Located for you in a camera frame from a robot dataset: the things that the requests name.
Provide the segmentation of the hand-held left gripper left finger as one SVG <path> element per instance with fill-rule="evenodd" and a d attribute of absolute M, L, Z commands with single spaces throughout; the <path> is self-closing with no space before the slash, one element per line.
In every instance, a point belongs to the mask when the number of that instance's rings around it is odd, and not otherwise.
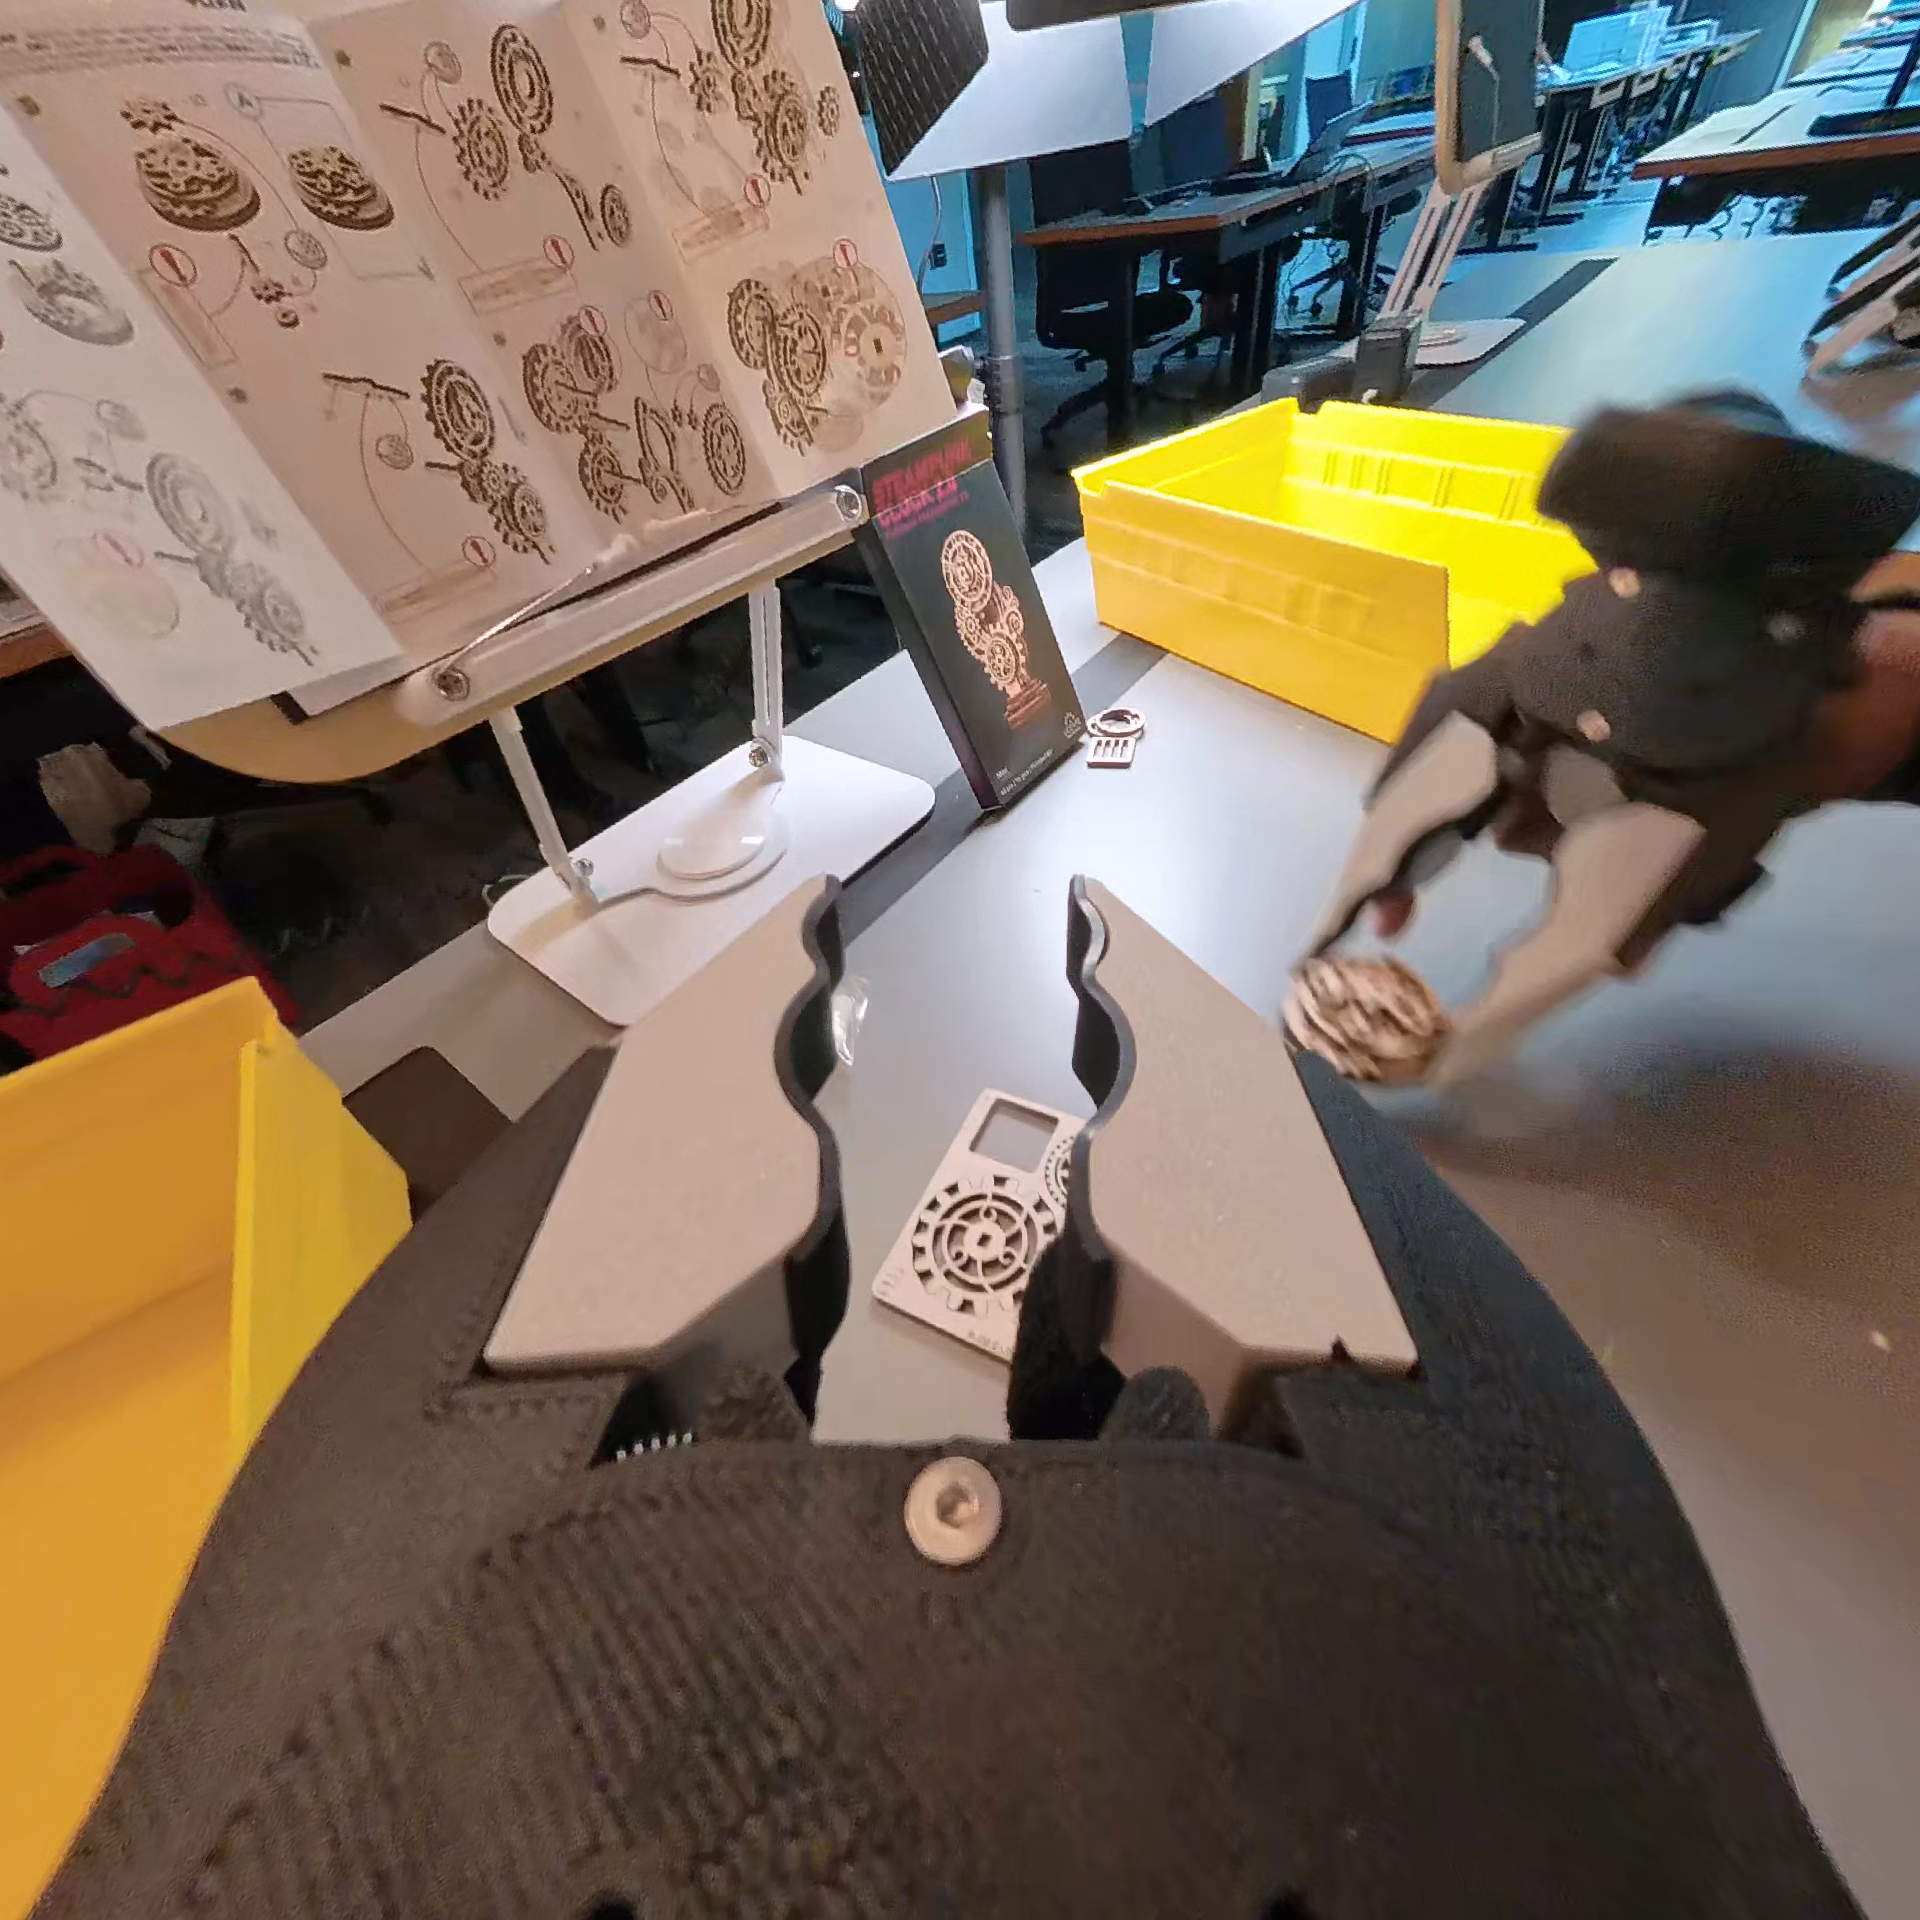
<path fill-rule="evenodd" d="M 484 1347 L 493 1377 L 624 1375 L 691 1427 L 733 1370 L 811 1417 L 848 1311 L 831 1127 L 842 882 L 794 886 L 613 1047 Z"/>

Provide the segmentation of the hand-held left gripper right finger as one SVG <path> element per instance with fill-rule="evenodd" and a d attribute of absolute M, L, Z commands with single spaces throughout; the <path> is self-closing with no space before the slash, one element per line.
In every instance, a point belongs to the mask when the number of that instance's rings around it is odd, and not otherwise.
<path fill-rule="evenodd" d="M 1413 1382 L 1402 1304 L 1279 1033 L 1104 882 L 1067 890 L 1072 1072 L 1093 1113 L 1027 1287 L 1014 1438 L 1090 1438 L 1179 1377 L 1242 1438 L 1285 1377 Z"/>

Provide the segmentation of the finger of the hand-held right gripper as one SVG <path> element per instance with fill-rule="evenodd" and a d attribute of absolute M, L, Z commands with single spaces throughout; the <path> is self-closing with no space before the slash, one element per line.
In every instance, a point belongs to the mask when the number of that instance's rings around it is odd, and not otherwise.
<path fill-rule="evenodd" d="M 1706 839 L 1700 822 L 1650 803 L 1605 808 L 1566 828 L 1543 914 L 1498 950 L 1480 993 L 1453 1010 L 1427 1086 L 1474 1078 L 1554 1008 L 1616 971 L 1628 947 L 1662 920 L 1669 891 Z"/>
<path fill-rule="evenodd" d="M 1495 736 L 1450 713 L 1370 798 L 1306 955 L 1335 950 L 1383 897 L 1418 897 L 1500 800 Z"/>

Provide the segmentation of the wooden gear assembly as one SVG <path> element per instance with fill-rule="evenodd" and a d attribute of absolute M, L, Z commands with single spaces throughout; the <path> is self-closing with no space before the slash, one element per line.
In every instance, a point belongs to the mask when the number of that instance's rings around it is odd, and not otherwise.
<path fill-rule="evenodd" d="M 1279 1020 L 1294 1051 L 1372 1088 L 1423 1082 L 1451 1038 L 1440 999 L 1384 953 L 1335 952 L 1302 961 Z"/>

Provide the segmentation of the plywood sheet with gear cutouts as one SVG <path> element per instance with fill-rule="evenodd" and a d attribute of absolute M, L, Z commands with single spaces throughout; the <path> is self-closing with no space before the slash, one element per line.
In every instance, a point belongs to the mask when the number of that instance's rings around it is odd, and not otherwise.
<path fill-rule="evenodd" d="M 874 1298 L 998 1362 L 1067 1219 L 1084 1122 L 1021 1096 L 982 1091 L 949 1142 L 874 1280 Z"/>

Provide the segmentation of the assembly instruction booklet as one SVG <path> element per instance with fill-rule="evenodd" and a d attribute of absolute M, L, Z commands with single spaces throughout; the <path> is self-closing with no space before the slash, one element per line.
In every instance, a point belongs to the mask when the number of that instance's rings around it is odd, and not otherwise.
<path fill-rule="evenodd" d="M 318 713 L 952 396 L 813 6 L 243 6 L 5 82 L 5 575 L 148 730 Z"/>

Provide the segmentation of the grey desk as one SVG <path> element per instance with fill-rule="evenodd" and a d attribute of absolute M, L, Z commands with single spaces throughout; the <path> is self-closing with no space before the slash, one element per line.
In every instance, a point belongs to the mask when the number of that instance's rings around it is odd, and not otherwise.
<path fill-rule="evenodd" d="M 1002 1368 L 877 1305 L 874 1278 L 980 1091 L 1088 1112 L 1069 875 L 1270 1017 L 1380 754 L 1102 630 L 1080 545 L 1037 578 L 1085 702 L 1142 712 L 1128 771 L 1074 763 L 971 826 L 903 659 L 798 726 L 939 786 L 842 910 L 866 1015 L 822 1097 L 853 1258 L 822 1438 L 1002 1432 Z M 1915 810 L 1797 826 L 1717 930 L 1384 1113 L 1607 1370 L 1843 1876 L 1869 1915 L 1915 1915 Z"/>

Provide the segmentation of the dark desk with brown edge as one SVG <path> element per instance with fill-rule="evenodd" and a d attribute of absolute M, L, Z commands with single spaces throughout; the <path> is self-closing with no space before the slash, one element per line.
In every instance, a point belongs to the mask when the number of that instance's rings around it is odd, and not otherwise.
<path fill-rule="evenodd" d="M 1282 267 L 1307 243 L 1332 243 L 1339 260 L 1339 302 L 1332 338 L 1358 334 L 1364 291 L 1375 265 L 1378 236 L 1392 214 L 1406 211 L 1434 182 L 1434 138 L 1415 136 L 1342 150 L 1315 179 L 1282 184 L 1236 177 L 1226 191 L 1181 187 L 1170 196 L 1141 199 L 1141 211 L 1084 214 L 1062 225 L 1034 230 L 1020 246 L 1115 247 L 1127 256 L 1188 260 L 1229 299 L 1227 387 L 1229 400 L 1255 398 L 1269 374 L 1279 328 Z M 1119 348 L 1110 374 L 1093 387 L 1107 418 L 1107 446 L 1118 451 L 1135 427 L 1141 382 L 1135 379 L 1131 304 L 1119 292 Z"/>

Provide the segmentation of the person's right hand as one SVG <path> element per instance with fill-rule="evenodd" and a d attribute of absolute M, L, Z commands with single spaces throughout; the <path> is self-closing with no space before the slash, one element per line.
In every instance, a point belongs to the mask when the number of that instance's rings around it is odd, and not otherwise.
<path fill-rule="evenodd" d="M 1867 608 L 1853 676 L 1821 708 L 1821 798 L 1918 804 L 1918 602 Z"/>

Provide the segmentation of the yellow plastic bin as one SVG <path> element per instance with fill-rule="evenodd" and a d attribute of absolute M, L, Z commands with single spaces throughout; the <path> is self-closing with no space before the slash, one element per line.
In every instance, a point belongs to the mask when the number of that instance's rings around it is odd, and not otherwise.
<path fill-rule="evenodd" d="M 1074 468 L 1115 634 L 1380 744 L 1592 572 L 1539 494 L 1568 427 L 1282 398 Z"/>
<path fill-rule="evenodd" d="M 398 1161 L 235 982 L 3 1092 L 3 1915 L 125 1739 L 240 1463 L 411 1231 Z"/>

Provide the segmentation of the white book stand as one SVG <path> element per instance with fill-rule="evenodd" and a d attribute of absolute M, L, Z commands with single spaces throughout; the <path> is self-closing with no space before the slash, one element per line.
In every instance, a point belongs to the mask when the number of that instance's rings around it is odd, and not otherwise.
<path fill-rule="evenodd" d="M 560 588 L 400 679 L 356 683 L 306 719 L 255 702 L 162 736 L 245 777 L 343 785 L 487 726 L 541 857 L 491 906 L 487 934 L 600 1022 L 629 1027 L 784 891 L 821 875 L 853 881 L 932 812 L 926 779 L 784 728 L 779 584 L 853 545 L 868 519 L 868 494 L 845 474 L 666 560 L 639 563 L 619 535 Z M 741 599 L 749 744 L 571 849 L 520 707 Z"/>

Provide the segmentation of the black kit box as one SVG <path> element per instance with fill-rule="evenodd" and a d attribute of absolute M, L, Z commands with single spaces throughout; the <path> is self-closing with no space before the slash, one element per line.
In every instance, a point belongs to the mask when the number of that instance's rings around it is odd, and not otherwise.
<path fill-rule="evenodd" d="M 854 535 L 982 812 L 1067 761 L 1088 730 L 991 457 L 989 422 L 951 424 L 859 472 Z"/>

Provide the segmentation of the red bag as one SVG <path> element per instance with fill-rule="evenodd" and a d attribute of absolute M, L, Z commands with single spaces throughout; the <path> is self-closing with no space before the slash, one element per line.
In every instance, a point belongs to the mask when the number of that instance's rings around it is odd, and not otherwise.
<path fill-rule="evenodd" d="M 296 1024 L 216 898 L 159 849 L 40 849 L 3 870 L 3 1072 L 243 979 Z"/>

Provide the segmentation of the black office chair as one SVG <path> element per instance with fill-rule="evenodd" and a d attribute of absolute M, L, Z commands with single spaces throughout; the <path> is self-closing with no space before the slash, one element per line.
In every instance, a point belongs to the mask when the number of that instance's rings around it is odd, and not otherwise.
<path fill-rule="evenodd" d="M 1141 211 L 1131 145 L 1127 139 L 1037 156 L 1028 163 L 1035 230 L 1062 225 L 1084 214 Z M 1119 348 L 1118 296 L 1133 296 L 1133 348 L 1176 334 L 1194 318 L 1194 299 L 1179 289 L 1138 286 L 1138 258 L 1115 247 L 1035 247 L 1035 329 L 1040 345 L 1069 352 L 1078 369 L 1112 371 Z"/>

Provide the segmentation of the white tilted panel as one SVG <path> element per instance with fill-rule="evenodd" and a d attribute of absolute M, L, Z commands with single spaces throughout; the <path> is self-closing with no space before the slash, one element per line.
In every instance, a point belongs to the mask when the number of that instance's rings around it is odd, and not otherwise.
<path fill-rule="evenodd" d="M 989 59 L 924 136 L 918 182 L 1127 139 L 1346 14 L 1338 3 L 980 6 Z"/>

